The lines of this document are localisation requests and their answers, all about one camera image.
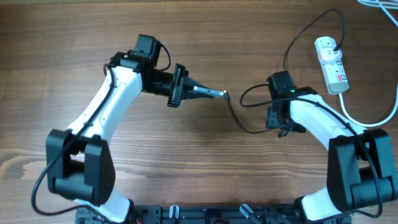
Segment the teal Samsung Galaxy smartphone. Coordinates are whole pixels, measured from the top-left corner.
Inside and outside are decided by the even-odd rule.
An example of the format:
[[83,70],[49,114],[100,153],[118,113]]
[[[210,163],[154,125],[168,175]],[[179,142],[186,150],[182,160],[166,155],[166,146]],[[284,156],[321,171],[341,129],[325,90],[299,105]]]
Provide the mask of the teal Samsung Galaxy smartphone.
[[193,91],[196,92],[196,93],[202,93],[202,94],[210,95],[210,96],[213,96],[213,97],[224,96],[224,92],[223,91],[212,90],[212,89],[209,89],[209,88],[204,88],[204,87],[199,87],[199,86],[194,86],[193,87]]

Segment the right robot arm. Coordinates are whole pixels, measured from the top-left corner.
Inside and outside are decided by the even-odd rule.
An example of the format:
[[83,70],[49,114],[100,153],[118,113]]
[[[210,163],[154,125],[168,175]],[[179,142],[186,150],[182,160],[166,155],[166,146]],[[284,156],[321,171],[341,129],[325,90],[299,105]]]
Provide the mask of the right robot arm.
[[287,71],[267,78],[272,98],[266,126],[313,134],[328,151],[326,186],[298,200],[305,223],[364,213],[365,207],[397,200],[391,139],[383,129],[354,124],[312,88],[297,88]]

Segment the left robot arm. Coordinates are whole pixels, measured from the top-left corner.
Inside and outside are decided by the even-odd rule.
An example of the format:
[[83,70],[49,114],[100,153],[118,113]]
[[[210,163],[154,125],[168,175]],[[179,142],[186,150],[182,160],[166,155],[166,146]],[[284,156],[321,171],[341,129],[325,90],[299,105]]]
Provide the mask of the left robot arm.
[[37,183],[47,179],[51,193],[77,201],[77,208],[87,209],[102,223],[139,222],[132,200],[114,187],[109,149],[132,101],[146,92],[166,96],[168,106],[176,108],[183,100],[224,96],[189,78],[181,64],[173,73],[158,69],[163,48],[155,37],[139,35],[134,49],[118,52],[104,65],[104,83],[84,112],[66,130],[54,129],[47,136],[47,166]]

